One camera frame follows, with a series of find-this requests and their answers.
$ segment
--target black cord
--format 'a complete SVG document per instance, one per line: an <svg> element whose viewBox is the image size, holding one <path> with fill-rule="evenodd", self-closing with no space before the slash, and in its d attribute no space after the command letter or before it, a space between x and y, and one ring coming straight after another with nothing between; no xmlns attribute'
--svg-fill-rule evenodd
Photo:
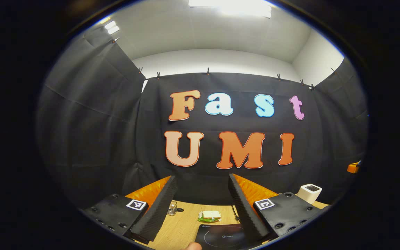
<svg viewBox="0 0 400 250"><path fill-rule="evenodd" d="M237 214L235 213L235 210L234 210L234 206L231 206L232 207L232 212L234 212L234 215L235 215L235 220L238 220L238 221L240 221L240 218L237 216Z"/></svg>

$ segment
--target black fabric backdrop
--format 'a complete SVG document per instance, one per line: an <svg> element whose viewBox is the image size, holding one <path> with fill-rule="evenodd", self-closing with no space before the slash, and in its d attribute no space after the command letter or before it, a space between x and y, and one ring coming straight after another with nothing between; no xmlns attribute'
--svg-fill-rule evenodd
<svg viewBox="0 0 400 250"><path fill-rule="evenodd" d="M267 76L190 73L144 77L105 29L76 37L45 81L37 114L37 137L49 172L69 198L85 208L110 193L127 194L168 175L176 175L175 199L230 205L227 175L235 173L278 193L297 192L304 184L323 188L319 201L331 203L354 174L349 163L361 159L367 136L365 97L347 60L315 91L302 84ZM170 122L173 92L199 90L189 119ZM208 95L232 98L233 114L205 112ZM256 114L254 97L271 95L272 117ZM302 101L303 120L289 99ZM167 130L183 133L179 155L189 155L191 131L202 132L200 157L191 167L165 157ZM222 141L233 131L244 144L253 132L266 135L260 169L218 169ZM282 133L293 133L293 163L279 166Z"/></svg>

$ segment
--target ceiling light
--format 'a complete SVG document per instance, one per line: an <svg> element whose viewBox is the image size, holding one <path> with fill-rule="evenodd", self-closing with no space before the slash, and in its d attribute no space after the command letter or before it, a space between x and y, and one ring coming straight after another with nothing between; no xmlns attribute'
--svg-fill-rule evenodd
<svg viewBox="0 0 400 250"><path fill-rule="evenodd" d="M117 32L118 30L119 30L119 27L118 26L114 26L114 27L111 27L108 30L108 33L112 35L113 33Z"/></svg>
<svg viewBox="0 0 400 250"><path fill-rule="evenodd" d="M116 26L115 21L111 21L110 23L108 23L108 24L105 25L106 29L108 29L108 30L109 30L111 27L114 27L114 26Z"/></svg>
<svg viewBox="0 0 400 250"><path fill-rule="evenodd" d="M105 22L109 21L111 18L110 17L106 17L105 19L102 19L100 21L100 24L104 24Z"/></svg>
<svg viewBox="0 0 400 250"><path fill-rule="evenodd" d="M225 14L271 18L271 4L264 0L189 0L190 7L216 7Z"/></svg>

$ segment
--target wooden table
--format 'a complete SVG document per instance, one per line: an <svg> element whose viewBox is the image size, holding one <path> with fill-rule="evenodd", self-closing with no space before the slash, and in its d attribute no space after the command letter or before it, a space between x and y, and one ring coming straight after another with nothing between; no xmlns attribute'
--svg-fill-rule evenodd
<svg viewBox="0 0 400 250"><path fill-rule="evenodd" d="M316 201L313 203L313 206L322 209L327 206L327 204ZM190 242L195 241L199 226L201 224L206 224L205 222L199 222L197 220L199 212L204 210L217 210L220 212L222 215L222 220L220 222L213 223L215 225L240 223L235 219L235 215L232 212L232 206L200 205L177 201L177 207L183 208L184 211L177 212L173 216L167 215L165 222L163 223L155 240L153 242L149 242L148 245L142 245L146 245L147 247L157 250L179 250L186 248Z"/></svg>

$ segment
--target white wall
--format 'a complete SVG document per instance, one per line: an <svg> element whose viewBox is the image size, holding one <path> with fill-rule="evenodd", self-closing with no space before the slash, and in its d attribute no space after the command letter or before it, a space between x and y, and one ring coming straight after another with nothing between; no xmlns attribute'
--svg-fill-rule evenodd
<svg viewBox="0 0 400 250"><path fill-rule="evenodd" d="M224 73L244 73L260 76L280 74L281 78L300 82L294 67L287 62L248 52L225 49L188 49L141 57L132 62L146 78L160 76L201 73L209 71Z"/></svg>
<svg viewBox="0 0 400 250"><path fill-rule="evenodd" d="M292 62L300 79L315 86L339 67L343 55L325 37L311 29L310 37Z"/></svg>

